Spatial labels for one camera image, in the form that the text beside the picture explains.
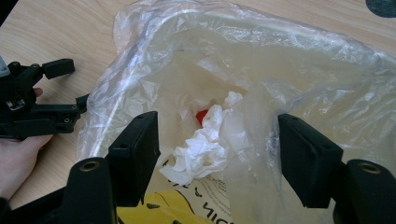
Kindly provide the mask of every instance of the wooden table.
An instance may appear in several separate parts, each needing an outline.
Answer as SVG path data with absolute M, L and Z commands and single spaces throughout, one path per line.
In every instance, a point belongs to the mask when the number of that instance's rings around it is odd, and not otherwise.
M 112 39 L 114 16 L 133 0 L 20 0 L 0 28 L 0 54 L 6 63 L 75 61 L 77 71 L 51 81 L 43 78 L 40 104 L 73 104 L 92 91 L 97 78 L 116 58 Z M 349 35 L 396 56 L 396 19 L 371 13 L 364 0 L 233 0 L 246 7 Z M 12 197 L 13 208 L 65 186 L 75 163 L 78 130 L 54 136 L 39 154 L 30 177 Z

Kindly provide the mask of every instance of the plastic bag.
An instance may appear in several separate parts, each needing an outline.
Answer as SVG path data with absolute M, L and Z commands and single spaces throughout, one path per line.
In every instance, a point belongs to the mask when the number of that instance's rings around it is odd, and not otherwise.
M 282 180 L 281 113 L 327 135 L 344 161 L 396 174 L 396 59 L 387 53 L 221 2 L 139 1 L 116 16 L 114 39 L 119 55 L 88 100 L 78 160 L 104 157 L 133 117 L 157 110 L 161 166 L 199 128 L 196 112 L 235 91 L 244 100 L 220 129 L 235 223 L 332 223 L 332 207 L 304 209 Z M 161 188 L 154 176 L 149 191 Z

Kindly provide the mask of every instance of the white tissue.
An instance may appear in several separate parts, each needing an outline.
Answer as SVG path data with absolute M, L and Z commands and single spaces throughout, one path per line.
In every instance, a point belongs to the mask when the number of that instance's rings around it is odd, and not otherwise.
M 226 165 L 228 148 L 219 144 L 219 129 L 227 111 L 242 99 L 241 93 L 230 91 L 223 107 L 212 105 L 202 121 L 203 128 L 185 141 L 185 147 L 177 147 L 173 152 L 175 165 L 166 164 L 160 172 L 172 182 L 187 185 L 194 178 L 222 171 Z

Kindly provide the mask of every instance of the black device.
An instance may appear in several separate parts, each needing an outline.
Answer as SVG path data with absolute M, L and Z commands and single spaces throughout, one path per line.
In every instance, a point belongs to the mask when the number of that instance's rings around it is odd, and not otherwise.
M 51 79 L 74 71 L 71 59 L 42 66 L 18 62 L 5 66 L 0 58 L 0 138 L 73 132 L 80 114 L 87 109 L 88 95 L 77 98 L 75 105 L 37 105 L 33 86 L 43 75 Z
M 344 164 L 344 150 L 289 114 L 278 116 L 282 174 L 303 206 L 328 208 L 333 220 L 347 223 L 396 223 L 396 179 L 385 167 L 366 160 Z
M 0 223 L 122 223 L 117 206 L 143 203 L 159 150 L 157 112 L 134 118 L 105 158 L 89 158 L 70 170 L 67 185 L 11 211 L 0 200 Z

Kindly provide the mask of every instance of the finger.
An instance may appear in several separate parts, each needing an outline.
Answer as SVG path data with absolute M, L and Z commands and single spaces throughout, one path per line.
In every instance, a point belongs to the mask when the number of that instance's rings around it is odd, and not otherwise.
M 22 144 L 26 148 L 34 149 L 34 150 L 39 150 L 42 148 L 44 145 L 48 143 L 48 141 L 51 139 L 53 135 L 41 135 L 41 136 L 33 136 L 33 137 L 28 137 L 25 140 L 23 140 Z
M 39 97 L 44 92 L 43 89 L 41 89 L 41 88 L 34 88 L 33 91 L 35 92 L 36 97 Z

